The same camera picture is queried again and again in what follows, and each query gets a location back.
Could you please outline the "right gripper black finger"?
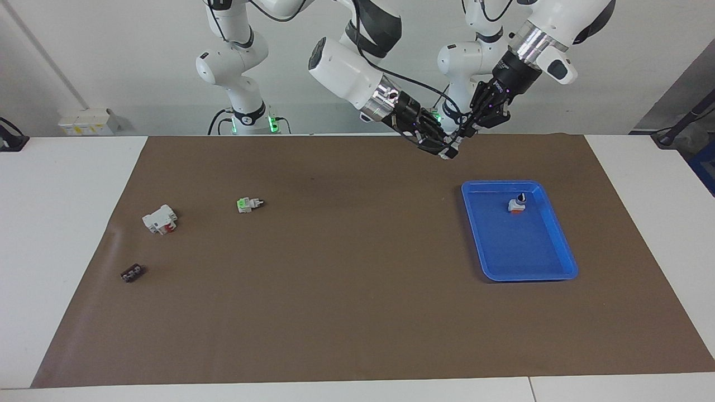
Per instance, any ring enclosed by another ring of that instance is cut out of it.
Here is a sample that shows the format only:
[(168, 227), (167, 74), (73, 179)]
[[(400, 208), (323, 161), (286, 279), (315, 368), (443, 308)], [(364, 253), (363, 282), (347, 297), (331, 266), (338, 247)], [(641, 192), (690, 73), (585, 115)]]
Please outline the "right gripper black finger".
[(432, 140), (444, 140), (447, 134), (440, 124), (439, 115), (422, 112), (422, 134)]
[(459, 136), (447, 135), (444, 140), (432, 140), (422, 134), (416, 134), (416, 139), (420, 150), (444, 160), (452, 160), (458, 155)]

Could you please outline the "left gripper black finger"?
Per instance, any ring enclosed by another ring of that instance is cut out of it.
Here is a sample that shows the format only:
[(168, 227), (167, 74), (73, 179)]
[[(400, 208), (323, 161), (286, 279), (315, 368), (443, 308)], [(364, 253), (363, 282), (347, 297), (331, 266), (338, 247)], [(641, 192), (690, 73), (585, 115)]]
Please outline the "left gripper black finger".
[(492, 129), (498, 125), (508, 122), (510, 112), (507, 106), (495, 106), (475, 110), (467, 121), (466, 134), (474, 135), (482, 129)]
[(470, 104), (471, 111), (466, 113), (458, 125), (458, 137), (472, 137), (480, 130), (479, 121), (488, 114), (492, 95), (490, 92), (475, 93)]

